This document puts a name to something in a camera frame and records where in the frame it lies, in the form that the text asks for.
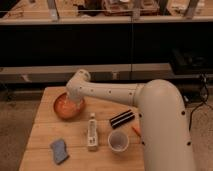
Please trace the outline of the translucent yellowish pusher gripper finger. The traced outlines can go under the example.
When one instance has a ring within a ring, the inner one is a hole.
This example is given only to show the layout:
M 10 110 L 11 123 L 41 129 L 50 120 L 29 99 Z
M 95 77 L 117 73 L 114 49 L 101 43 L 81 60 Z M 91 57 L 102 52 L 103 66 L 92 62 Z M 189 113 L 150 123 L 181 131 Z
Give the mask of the translucent yellowish pusher gripper finger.
M 68 107 L 70 109 L 79 109 L 80 108 L 80 104 L 77 102 L 74 102 L 72 100 L 67 100 L 66 104 L 68 105 Z

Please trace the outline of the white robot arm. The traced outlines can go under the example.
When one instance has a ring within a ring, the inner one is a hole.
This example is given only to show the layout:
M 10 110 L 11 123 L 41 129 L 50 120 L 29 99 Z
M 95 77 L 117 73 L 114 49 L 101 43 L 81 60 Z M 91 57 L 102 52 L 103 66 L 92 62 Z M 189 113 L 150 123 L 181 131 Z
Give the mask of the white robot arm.
M 66 91 L 76 104 L 89 96 L 138 109 L 145 171 L 197 171 L 184 101 L 174 84 L 162 79 L 93 83 L 90 73 L 80 69 Z

